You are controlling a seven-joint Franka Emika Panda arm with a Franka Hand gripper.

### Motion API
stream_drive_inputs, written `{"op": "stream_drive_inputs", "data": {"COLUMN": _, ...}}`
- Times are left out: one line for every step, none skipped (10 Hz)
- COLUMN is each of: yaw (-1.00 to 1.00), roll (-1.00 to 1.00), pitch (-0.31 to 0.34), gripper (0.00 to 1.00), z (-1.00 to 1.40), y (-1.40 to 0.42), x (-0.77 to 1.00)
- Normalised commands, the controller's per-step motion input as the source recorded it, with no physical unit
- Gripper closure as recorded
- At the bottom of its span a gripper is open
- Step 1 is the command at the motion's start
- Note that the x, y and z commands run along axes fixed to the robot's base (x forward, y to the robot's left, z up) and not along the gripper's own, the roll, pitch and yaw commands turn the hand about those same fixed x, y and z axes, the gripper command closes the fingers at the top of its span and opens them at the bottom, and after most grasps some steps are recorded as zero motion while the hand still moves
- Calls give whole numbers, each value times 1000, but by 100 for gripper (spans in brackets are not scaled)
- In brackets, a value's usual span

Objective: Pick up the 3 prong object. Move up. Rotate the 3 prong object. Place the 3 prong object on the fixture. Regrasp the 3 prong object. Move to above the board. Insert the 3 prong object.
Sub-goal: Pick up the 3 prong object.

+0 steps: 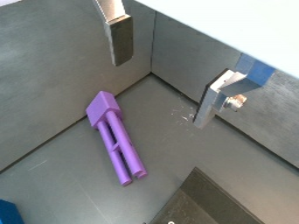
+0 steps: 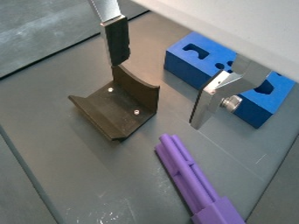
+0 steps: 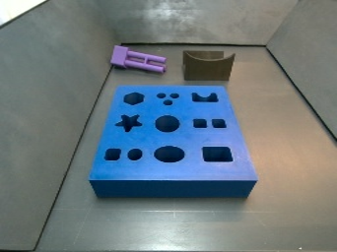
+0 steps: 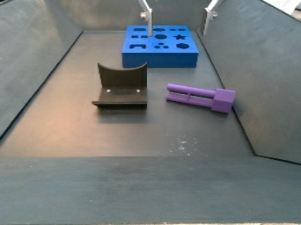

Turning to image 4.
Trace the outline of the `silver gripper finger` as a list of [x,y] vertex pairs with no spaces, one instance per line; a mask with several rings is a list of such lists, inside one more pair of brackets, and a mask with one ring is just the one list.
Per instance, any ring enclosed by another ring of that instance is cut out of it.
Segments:
[[141,17],[146,20],[149,26],[149,36],[153,35],[153,9],[146,0],[138,0],[142,7]]
[[218,13],[217,13],[218,2],[219,0],[211,0],[209,3],[209,6],[205,8],[202,35],[207,34],[209,22],[218,16]]

